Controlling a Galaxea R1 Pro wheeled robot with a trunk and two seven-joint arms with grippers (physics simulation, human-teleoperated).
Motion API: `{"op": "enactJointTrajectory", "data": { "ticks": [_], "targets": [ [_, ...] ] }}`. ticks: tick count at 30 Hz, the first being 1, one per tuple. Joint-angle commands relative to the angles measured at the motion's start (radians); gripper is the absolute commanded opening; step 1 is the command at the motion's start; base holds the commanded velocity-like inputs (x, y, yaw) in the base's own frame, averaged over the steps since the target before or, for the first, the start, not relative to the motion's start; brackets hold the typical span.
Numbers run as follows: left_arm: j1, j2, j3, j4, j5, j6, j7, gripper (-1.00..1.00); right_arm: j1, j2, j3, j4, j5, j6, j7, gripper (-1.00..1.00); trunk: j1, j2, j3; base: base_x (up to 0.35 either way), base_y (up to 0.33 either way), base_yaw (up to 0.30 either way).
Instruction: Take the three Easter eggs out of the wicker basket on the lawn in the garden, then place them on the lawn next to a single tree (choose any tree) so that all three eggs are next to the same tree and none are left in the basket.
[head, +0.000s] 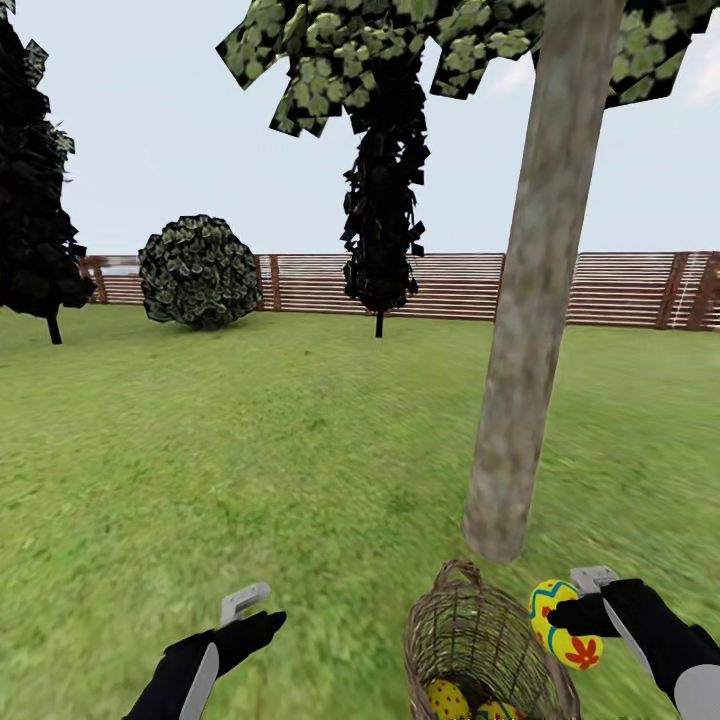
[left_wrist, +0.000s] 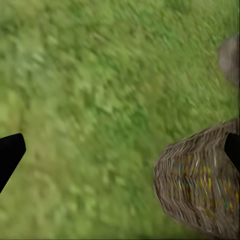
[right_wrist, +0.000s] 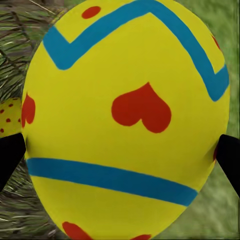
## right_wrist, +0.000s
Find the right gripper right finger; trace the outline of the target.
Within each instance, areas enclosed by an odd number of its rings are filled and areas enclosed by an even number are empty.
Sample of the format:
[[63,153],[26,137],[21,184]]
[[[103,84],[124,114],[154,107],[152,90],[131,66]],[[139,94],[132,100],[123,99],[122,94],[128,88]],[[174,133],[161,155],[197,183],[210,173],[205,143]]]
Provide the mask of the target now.
[[240,197],[240,139],[222,134],[216,160]]

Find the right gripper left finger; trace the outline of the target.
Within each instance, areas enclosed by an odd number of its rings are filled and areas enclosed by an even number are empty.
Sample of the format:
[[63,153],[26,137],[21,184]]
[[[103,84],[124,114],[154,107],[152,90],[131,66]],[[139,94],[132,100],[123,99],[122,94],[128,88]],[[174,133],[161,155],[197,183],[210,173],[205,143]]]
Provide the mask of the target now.
[[0,192],[7,187],[25,152],[26,145],[21,133],[0,138]]

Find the wicker basket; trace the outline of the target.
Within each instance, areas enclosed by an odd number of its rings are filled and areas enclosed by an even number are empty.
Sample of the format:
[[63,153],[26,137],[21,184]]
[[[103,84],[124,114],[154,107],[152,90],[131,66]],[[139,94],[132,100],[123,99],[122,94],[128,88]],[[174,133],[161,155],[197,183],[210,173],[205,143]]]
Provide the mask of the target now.
[[[28,72],[28,68],[24,67],[28,67],[31,62],[25,58],[33,57],[39,47],[38,45],[41,43],[41,41],[30,39],[25,28],[36,30],[33,33],[42,32],[47,34],[53,24],[56,24],[67,13],[66,10],[70,11],[71,9],[64,1],[60,0],[0,0],[0,11],[10,11],[6,14],[0,14],[0,23],[13,24],[0,25],[0,39],[13,33],[22,33],[25,37],[17,40],[2,40],[15,43],[15,45],[11,48],[0,48],[0,74],[1,76],[9,74],[0,79],[0,102],[7,94],[9,94],[7,99],[23,97],[22,90],[24,86],[22,85],[25,83]],[[51,16],[41,15],[34,11],[44,11]],[[27,12],[42,20],[17,14],[16,12]],[[34,24],[35,26],[25,24]],[[14,29],[3,30],[2,28]],[[24,44],[28,45],[19,48],[15,52],[6,52],[15,50],[15,47]],[[20,58],[11,60],[11,57]],[[22,76],[22,78],[14,83],[10,82],[14,77],[18,76]],[[20,94],[22,95],[20,96]],[[44,223],[28,222],[29,219],[45,218],[48,214],[44,206],[41,205],[36,190],[34,188],[28,189],[32,188],[33,182],[29,176],[27,163],[23,159],[25,159],[24,156],[11,175],[19,178],[22,182],[19,183],[10,178],[10,183],[7,183],[7,187],[0,192],[0,220],[16,221],[14,224],[0,225],[0,233],[8,233],[7,235],[0,235],[0,240],[63,240],[67,238],[68,236],[57,227],[53,220]],[[1,212],[8,212],[17,216],[9,216]],[[35,232],[35,230],[37,231]]]

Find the easter egg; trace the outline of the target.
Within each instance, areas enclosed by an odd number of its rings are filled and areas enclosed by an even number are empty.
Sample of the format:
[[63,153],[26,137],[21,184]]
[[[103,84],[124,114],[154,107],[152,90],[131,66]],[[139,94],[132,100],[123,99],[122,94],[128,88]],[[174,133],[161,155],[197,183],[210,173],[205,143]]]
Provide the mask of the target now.
[[0,139],[22,133],[22,97],[11,97],[0,102]]
[[27,189],[72,240],[150,240],[217,161],[231,93],[223,53],[173,0],[65,11],[26,59]]

